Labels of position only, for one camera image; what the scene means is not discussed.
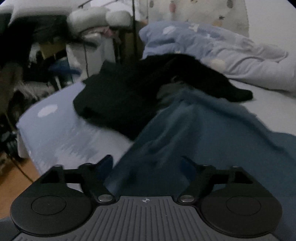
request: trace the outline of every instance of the ribbed surface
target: ribbed surface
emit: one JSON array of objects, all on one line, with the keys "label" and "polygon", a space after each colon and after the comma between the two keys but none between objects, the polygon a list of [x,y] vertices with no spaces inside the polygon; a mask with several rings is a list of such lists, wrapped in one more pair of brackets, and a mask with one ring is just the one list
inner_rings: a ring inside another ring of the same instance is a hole
[{"label": "ribbed surface", "polygon": [[[272,235],[244,241],[276,241]],[[77,230],[58,237],[20,234],[14,241],[241,241],[220,234],[198,216],[193,207],[171,197],[121,197],[98,207]]]}]

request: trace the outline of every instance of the black garment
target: black garment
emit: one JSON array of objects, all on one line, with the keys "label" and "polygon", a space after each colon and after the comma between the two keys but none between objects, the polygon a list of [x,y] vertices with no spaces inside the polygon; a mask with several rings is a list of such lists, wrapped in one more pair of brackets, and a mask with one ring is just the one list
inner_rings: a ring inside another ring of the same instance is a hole
[{"label": "black garment", "polygon": [[130,67],[104,62],[101,72],[85,80],[74,99],[78,115],[130,139],[138,136],[158,110],[156,95],[173,78],[231,102],[252,99],[252,92],[234,87],[228,79],[183,54],[149,56]]}]

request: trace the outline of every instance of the metal screw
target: metal screw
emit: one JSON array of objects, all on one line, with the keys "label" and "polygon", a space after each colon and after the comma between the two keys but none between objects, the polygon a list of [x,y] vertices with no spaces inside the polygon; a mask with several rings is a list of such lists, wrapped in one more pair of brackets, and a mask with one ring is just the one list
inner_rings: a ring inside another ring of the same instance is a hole
[{"label": "metal screw", "polygon": [[193,202],[194,201],[194,197],[191,195],[183,195],[180,197],[180,200],[182,202]]},{"label": "metal screw", "polygon": [[98,200],[101,202],[110,202],[112,201],[113,197],[109,194],[103,194],[98,197]]}]

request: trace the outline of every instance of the gray cloth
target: gray cloth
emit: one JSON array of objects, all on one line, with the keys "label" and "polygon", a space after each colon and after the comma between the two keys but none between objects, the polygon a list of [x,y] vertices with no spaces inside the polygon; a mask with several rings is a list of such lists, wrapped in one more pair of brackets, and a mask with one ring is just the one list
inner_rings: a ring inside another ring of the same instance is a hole
[{"label": "gray cloth", "polygon": [[189,184],[179,169],[182,156],[217,169],[241,166],[280,201],[283,216],[274,235],[292,241],[295,146],[295,136],[271,132],[244,107],[185,90],[149,122],[105,185],[115,195],[172,196]]}]

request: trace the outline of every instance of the orange floor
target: orange floor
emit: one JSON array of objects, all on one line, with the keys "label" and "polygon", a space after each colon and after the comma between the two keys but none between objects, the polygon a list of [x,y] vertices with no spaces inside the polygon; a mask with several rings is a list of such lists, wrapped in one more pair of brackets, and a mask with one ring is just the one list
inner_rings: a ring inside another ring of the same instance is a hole
[{"label": "orange floor", "polygon": [[[39,174],[31,160],[19,166],[32,180],[38,179]],[[12,163],[4,167],[0,175],[0,219],[9,216],[12,201],[30,185],[31,182]]]}]

